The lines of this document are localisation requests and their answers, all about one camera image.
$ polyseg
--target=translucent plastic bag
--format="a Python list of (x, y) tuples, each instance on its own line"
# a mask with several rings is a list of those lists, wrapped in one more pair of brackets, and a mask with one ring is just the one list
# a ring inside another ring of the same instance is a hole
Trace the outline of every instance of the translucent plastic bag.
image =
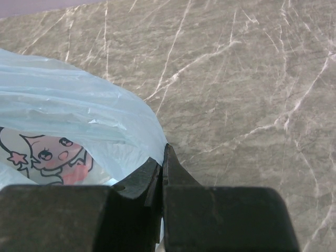
[(0, 189), (114, 184), (166, 138), (139, 97), (54, 59), (0, 49)]

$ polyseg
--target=cartoon face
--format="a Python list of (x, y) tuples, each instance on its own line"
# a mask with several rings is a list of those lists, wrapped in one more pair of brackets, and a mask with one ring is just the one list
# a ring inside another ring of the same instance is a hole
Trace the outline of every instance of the cartoon face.
[(54, 170), (71, 162), (82, 150), (82, 146), (66, 138), (39, 135), (35, 137), (23, 136), (30, 147), (34, 167), (38, 170)]

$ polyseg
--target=cartoon eye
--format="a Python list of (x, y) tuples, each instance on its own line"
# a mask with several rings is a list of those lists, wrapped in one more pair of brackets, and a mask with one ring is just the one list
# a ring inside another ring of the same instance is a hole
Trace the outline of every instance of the cartoon eye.
[(41, 151), (37, 156), (39, 159), (42, 159), (44, 161), (49, 161), (50, 159), (52, 159), (52, 153), (48, 150), (43, 150)]
[(66, 147), (70, 147), (74, 144), (73, 142), (71, 142), (70, 140), (68, 140), (66, 138), (61, 138), (59, 140), (59, 143), (62, 144), (63, 146), (66, 146)]

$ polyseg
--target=pink cartoon print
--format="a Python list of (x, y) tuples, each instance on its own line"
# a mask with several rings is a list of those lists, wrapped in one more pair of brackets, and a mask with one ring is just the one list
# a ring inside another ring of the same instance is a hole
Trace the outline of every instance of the pink cartoon print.
[(0, 147), (8, 152), (8, 161), (18, 167), (18, 171), (29, 168), (40, 172), (45, 178), (52, 182), (48, 184), (73, 185), (83, 181), (93, 167), (93, 158), (80, 145), (73, 143), (66, 138), (50, 137), (46, 135), (24, 136), (19, 134), (28, 144), (30, 156), (9, 150), (1, 141)]

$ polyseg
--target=purple surface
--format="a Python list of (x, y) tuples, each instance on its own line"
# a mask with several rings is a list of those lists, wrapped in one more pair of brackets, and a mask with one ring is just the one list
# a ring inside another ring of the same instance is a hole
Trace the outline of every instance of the purple surface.
[(101, 0), (0, 0), (0, 18), (102, 2)]

